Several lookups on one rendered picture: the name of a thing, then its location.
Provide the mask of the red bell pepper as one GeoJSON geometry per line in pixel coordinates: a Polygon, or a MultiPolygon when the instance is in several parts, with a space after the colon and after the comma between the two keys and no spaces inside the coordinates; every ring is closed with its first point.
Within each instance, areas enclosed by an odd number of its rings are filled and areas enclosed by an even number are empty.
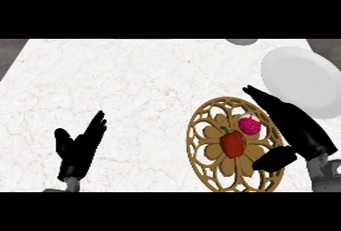
{"type": "Polygon", "coordinates": [[[240,131],[231,132],[225,126],[220,129],[225,132],[225,135],[220,137],[222,150],[228,158],[235,159],[244,154],[244,137],[240,131]]]}

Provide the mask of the grey round object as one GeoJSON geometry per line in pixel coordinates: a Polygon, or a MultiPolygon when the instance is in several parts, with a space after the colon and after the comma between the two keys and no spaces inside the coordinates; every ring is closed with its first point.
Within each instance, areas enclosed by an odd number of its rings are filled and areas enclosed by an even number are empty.
{"type": "Polygon", "coordinates": [[[253,45],[259,39],[226,39],[232,44],[240,46],[248,46],[253,45]]]}

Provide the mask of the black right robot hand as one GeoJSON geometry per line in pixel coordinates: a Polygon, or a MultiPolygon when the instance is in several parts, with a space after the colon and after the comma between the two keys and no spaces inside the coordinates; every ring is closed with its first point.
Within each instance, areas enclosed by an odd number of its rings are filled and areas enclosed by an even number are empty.
{"type": "Polygon", "coordinates": [[[307,113],[291,103],[269,95],[253,86],[244,92],[266,110],[288,145],[274,148],[253,163],[253,168],[269,173],[281,170],[297,160],[300,154],[307,161],[322,154],[333,155],[338,149],[333,139],[307,113]]]}

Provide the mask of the round brown openwork placemat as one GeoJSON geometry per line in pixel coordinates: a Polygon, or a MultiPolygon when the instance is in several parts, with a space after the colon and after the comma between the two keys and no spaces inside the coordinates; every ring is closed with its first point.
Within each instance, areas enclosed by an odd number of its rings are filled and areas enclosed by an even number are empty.
{"type": "Polygon", "coordinates": [[[247,100],[219,97],[198,108],[186,130],[186,152],[200,180],[212,191],[271,192],[279,186],[284,170],[266,173],[253,163],[269,150],[282,146],[279,130],[266,112],[247,100]],[[240,130],[240,117],[254,113],[262,131],[247,135],[240,130]],[[240,132],[244,154],[231,159],[220,145],[226,131],[240,132]]]}

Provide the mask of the pink frosted cupcake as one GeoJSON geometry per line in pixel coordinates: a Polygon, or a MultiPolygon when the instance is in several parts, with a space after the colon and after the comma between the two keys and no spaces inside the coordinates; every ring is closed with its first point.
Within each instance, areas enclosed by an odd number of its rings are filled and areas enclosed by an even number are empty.
{"type": "Polygon", "coordinates": [[[240,117],[240,130],[247,135],[256,135],[262,131],[262,121],[254,113],[248,112],[240,117]]]}

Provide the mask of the white round plate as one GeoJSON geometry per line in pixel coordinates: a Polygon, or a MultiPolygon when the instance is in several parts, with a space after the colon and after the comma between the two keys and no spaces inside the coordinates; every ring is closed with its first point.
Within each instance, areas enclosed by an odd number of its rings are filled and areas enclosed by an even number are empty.
{"type": "Polygon", "coordinates": [[[281,47],[262,61],[266,88],[319,119],[341,116],[341,70],[316,52],[281,47]]]}

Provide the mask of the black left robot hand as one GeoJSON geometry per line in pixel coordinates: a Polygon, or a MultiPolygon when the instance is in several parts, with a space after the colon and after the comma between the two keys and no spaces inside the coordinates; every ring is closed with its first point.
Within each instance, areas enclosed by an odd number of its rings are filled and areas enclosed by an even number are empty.
{"type": "Polygon", "coordinates": [[[82,180],[89,173],[89,167],[107,131],[104,116],[104,111],[99,111],[89,123],[86,132],[76,139],[62,128],[55,130],[57,153],[62,158],[59,181],[64,181],[68,177],[82,180]]]}

